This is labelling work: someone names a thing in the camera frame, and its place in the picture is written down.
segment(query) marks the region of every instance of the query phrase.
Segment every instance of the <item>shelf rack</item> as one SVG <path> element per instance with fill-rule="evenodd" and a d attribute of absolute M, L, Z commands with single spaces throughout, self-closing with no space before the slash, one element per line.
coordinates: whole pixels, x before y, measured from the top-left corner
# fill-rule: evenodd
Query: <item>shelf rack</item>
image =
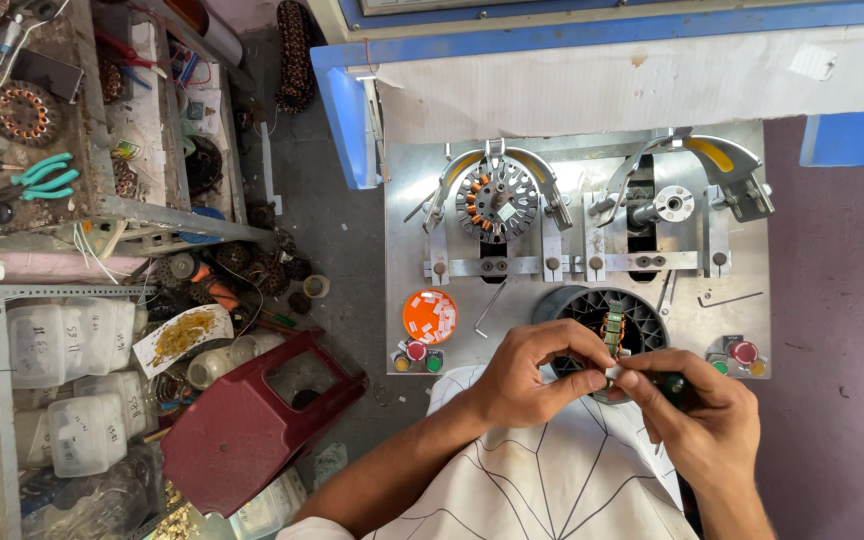
<path fill-rule="evenodd" d="M 22 537 L 19 506 L 18 452 L 13 411 L 12 365 L 6 301 L 19 298 L 67 298 L 70 296 L 138 296 L 156 294 L 154 285 L 3 285 L 0 284 L 0 538 Z"/>
<path fill-rule="evenodd" d="M 71 152 L 81 176 L 72 187 L 75 193 L 54 201 L 20 202 L 12 222 L 0 226 L 0 249 L 9 251 L 74 251 L 72 228 L 90 221 L 104 223 L 126 220 L 126 229 L 114 254 L 144 257 L 191 247 L 178 238 L 177 232 L 196 233 L 228 240 L 270 241 L 270 230 L 250 227 L 245 207 L 244 187 L 239 169 L 230 81 L 243 92 L 254 92 L 256 83 L 236 65 L 222 57 L 198 32 L 165 6 L 162 0 L 134 0 L 133 4 L 157 14 L 148 20 L 155 27 L 157 52 L 168 58 L 166 31 L 178 36 L 197 51 L 204 62 L 218 67 L 222 92 L 222 124 L 229 151 L 228 176 L 234 220 L 224 221 L 191 212 L 185 158 L 182 155 L 181 117 L 173 83 L 155 77 L 150 83 L 159 87 L 162 101 L 161 125 L 166 160 L 167 205 L 126 199 L 115 195 L 113 163 L 109 151 L 114 147 L 109 135 L 105 105 L 99 82 L 98 55 L 92 23 L 90 0 L 70 0 L 63 13 L 49 26 L 33 30 L 26 48 L 78 66 L 84 70 L 83 87 L 76 104 L 68 108 L 66 132 L 47 148 L 16 148 L 11 145 L 2 160 L 6 163 L 34 164 L 64 151 Z M 137 13 L 136 20 L 146 15 Z M 6 185 L 0 174 L 0 187 Z"/>

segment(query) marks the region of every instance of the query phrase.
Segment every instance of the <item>right hand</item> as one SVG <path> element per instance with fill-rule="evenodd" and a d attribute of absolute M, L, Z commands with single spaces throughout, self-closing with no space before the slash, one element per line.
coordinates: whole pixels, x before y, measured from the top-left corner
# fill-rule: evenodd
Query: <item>right hand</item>
<path fill-rule="evenodd" d="M 620 358 L 619 364 L 630 371 L 619 374 L 615 384 L 642 408 L 649 439 L 665 443 L 669 459 L 697 493 L 755 489 L 759 402 L 744 384 L 688 350 L 645 352 Z M 643 371 L 683 374 L 703 406 L 679 411 Z"/>

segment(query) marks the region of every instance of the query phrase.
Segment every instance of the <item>purple wall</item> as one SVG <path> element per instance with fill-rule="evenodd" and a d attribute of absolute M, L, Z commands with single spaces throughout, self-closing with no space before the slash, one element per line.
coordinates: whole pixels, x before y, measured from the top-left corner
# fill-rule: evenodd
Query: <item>purple wall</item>
<path fill-rule="evenodd" d="M 773 378 L 758 484 L 780 538 L 864 538 L 864 167 L 799 166 L 805 118 L 765 122 Z"/>

